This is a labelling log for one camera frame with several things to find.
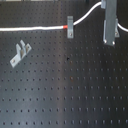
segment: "black metal plate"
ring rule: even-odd
[[[66,24],[97,1],[2,3],[0,27]],[[118,2],[125,26],[127,4]],[[120,31],[115,48],[104,46],[104,15],[97,8],[73,40],[66,30],[0,32],[0,128],[128,127],[128,35]],[[21,39],[33,50],[12,69]]]

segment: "small metal part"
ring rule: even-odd
[[[106,0],[101,0],[101,8],[102,9],[106,8]]]
[[[10,60],[10,63],[12,65],[12,67],[14,68],[32,49],[31,46],[29,44],[25,45],[25,43],[23,42],[23,40],[20,41],[21,47],[19,46],[19,44],[16,44],[16,51],[17,54]]]
[[[67,24],[68,24],[67,37],[69,39],[73,39],[73,37],[74,37],[74,32],[73,32],[73,16],[68,16],[67,17]]]

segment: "metal mount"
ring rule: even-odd
[[[117,0],[106,0],[106,11],[104,21],[104,44],[114,46],[115,37],[119,37],[116,19]]]
[[[68,16],[67,17],[67,24],[68,24],[67,37],[69,39],[73,39],[74,38],[74,32],[73,32],[73,16]]]
[[[22,49],[19,44],[16,44],[17,54],[10,60],[12,67],[14,68],[30,51],[31,46],[29,44],[25,45],[23,40],[20,41]]]
[[[106,8],[106,0],[101,0],[101,8],[102,9]]]

